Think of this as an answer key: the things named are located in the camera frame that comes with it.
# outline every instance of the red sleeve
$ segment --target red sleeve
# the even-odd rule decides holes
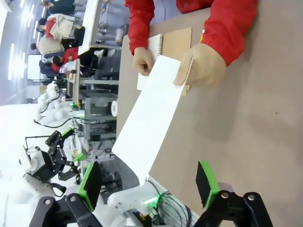
[[[52,68],[55,72],[59,73],[61,67],[57,66],[55,63],[52,63]]]
[[[130,11],[128,37],[130,50],[134,54],[137,47],[147,48],[155,6],[153,0],[125,0],[125,6]]]
[[[204,23],[204,43],[230,65],[244,50],[244,35],[257,14],[258,0],[214,0]]]
[[[78,48],[77,47],[72,47],[70,49],[67,49],[65,52],[64,52],[64,55],[66,56],[66,58],[68,57],[72,57],[72,60],[76,60],[79,58],[79,55],[78,55]]]
[[[45,35],[51,39],[53,39],[53,35],[50,34],[50,31],[51,31],[53,25],[55,24],[55,22],[56,22],[56,18],[54,17],[54,18],[48,20],[46,23]]]

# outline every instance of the white shirt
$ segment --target white shirt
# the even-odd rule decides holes
[[[38,51],[43,54],[64,52],[60,39],[50,39],[45,35],[36,44]]]

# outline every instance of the brown cardboard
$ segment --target brown cardboard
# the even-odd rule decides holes
[[[191,27],[163,34],[162,55],[182,60],[191,46]],[[181,96],[186,96],[189,86],[186,85]]]
[[[180,99],[150,176],[198,214],[204,210],[196,171],[198,161],[207,160],[217,180],[239,196],[258,192],[275,227],[303,226],[303,14],[297,3],[259,1],[245,51],[221,86],[192,87]],[[151,26],[150,36],[192,27],[195,45],[209,15],[204,9],[164,21]],[[117,134],[140,94],[132,60],[126,36]]]

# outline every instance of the person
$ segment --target person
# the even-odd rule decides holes
[[[37,30],[45,32],[51,39],[73,38],[73,32],[80,26],[81,22],[76,22],[74,17],[63,14],[54,14],[38,21]]]
[[[201,42],[183,56],[174,84],[182,85],[188,77],[188,85],[219,85],[227,66],[244,50],[243,37],[252,26],[257,3],[258,0],[176,0],[181,13],[211,9],[210,17],[204,23]],[[134,56],[133,67],[148,76],[153,62],[147,51],[147,39],[155,6],[153,0],[125,0],[125,6],[130,10],[128,37]]]
[[[41,6],[48,9],[49,14],[65,14],[73,15],[75,12],[85,12],[85,7],[80,2],[75,0],[44,0]]]
[[[69,61],[74,61],[80,59],[80,64],[82,69],[87,69],[92,66],[93,61],[96,57],[102,58],[102,56],[112,57],[114,56],[116,50],[107,51],[101,48],[90,48],[89,51],[78,55],[78,47],[73,47],[64,52],[63,56],[52,57],[52,68],[55,72],[59,73],[61,66],[68,63]]]
[[[38,43],[30,45],[31,50],[38,50],[40,54],[49,54],[56,52],[64,52],[65,48],[59,39],[50,39],[47,36],[42,36]]]

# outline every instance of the metal rack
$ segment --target metal rack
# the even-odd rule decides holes
[[[90,140],[92,135],[100,135],[101,139],[116,138],[116,132],[103,132],[102,128],[106,121],[114,121],[116,117],[107,114],[107,106],[97,106],[97,103],[111,103],[117,99],[113,93],[100,93],[98,90],[80,90],[79,97],[85,110],[85,119],[89,121],[98,121],[96,124],[84,124],[83,136]]]

